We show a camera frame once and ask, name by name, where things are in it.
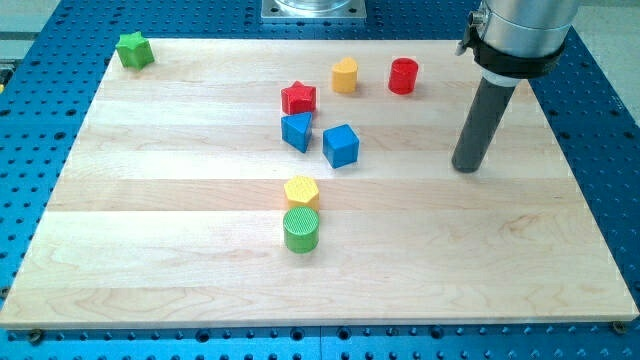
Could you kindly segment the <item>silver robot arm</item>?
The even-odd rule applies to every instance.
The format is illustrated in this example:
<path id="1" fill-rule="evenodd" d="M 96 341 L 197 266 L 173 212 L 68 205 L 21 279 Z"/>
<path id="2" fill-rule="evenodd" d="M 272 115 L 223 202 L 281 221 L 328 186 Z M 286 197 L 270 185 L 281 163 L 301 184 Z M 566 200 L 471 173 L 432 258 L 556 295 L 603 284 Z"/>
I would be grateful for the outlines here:
<path id="1" fill-rule="evenodd" d="M 456 54 L 471 50 L 486 81 L 514 88 L 557 66 L 578 8 L 578 0 L 482 0 Z"/>

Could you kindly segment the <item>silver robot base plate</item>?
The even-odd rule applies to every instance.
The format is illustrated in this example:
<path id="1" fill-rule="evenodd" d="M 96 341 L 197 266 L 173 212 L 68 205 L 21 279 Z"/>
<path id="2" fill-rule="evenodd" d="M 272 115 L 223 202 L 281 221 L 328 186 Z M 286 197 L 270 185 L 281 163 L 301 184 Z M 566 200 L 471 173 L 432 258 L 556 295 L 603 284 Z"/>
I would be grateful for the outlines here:
<path id="1" fill-rule="evenodd" d="M 367 17 L 365 0 L 262 0 L 261 18 L 270 21 Z"/>

